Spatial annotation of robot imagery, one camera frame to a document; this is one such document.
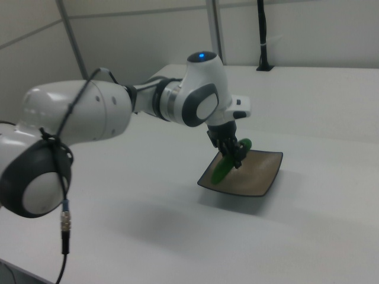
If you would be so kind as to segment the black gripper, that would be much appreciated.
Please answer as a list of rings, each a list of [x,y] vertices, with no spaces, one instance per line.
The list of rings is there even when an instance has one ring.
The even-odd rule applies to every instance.
[[[208,125],[207,127],[207,134],[212,145],[218,148],[223,157],[229,154],[228,142],[233,142],[230,151],[233,166],[236,169],[240,168],[248,152],[248,139],[244,138],[237,141],[235,121],[229,121],[222,125]]]

